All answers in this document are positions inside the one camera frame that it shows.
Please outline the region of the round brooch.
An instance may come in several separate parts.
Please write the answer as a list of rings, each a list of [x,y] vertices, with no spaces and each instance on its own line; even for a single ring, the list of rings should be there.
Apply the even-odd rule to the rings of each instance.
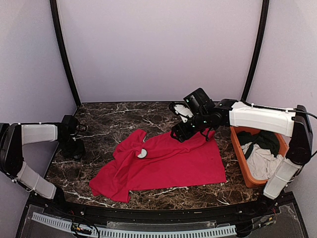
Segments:
[[[137,157],[138,157],[139,159],[144,159],[144,158],[146,158],[147,154],[148,154],[148,153],[147,153],[146,149],[141,149],[141,152],[140,152],[139,155],[137,155]]]

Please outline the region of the magenta t-shirt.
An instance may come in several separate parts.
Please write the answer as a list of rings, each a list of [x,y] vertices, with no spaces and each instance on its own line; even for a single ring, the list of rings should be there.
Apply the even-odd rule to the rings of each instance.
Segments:
[[[114,160],[90,181],[92,194],[127,203],[131,191],[226,182],[214,134],[209,133],[209,141],[197,133],[181,143],[169,133],[146,139],[138,129],[117,145]],[[141,149],[148,153],[144,159],[137,157]]]

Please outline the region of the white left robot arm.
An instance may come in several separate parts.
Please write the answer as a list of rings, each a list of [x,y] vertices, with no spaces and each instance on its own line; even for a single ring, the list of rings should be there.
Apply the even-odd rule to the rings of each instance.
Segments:
[[[86,130],[87,126],[72,115],[65,115],[61,122],[2,122],[0,171],[28,192],[51,200],[51,209],[66,216],[70,206],[64,201],[64,192],[43,177],[44,168],[54,149],[66,159],[82,160],[86,150],[78,134]]]

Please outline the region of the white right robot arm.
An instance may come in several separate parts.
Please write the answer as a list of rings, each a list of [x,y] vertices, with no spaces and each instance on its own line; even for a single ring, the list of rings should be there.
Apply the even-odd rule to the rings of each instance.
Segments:
[[[216,103],[202,88],[198,88],[182,102],[171,102],[169,109],[181,118],[170,134],[179,142],[189,140],[197,133],[208,138],[209,132],[220,126],[258,129],[290,138],[286,155],[264,186],[264,196],[253,203],[253,211],[257,215],[265,214],[272,207],[271,199],[276,199],[291,179],[315,156],[309,119],[312,114],[302,105],[296,108],[274,108],[233,99]]]

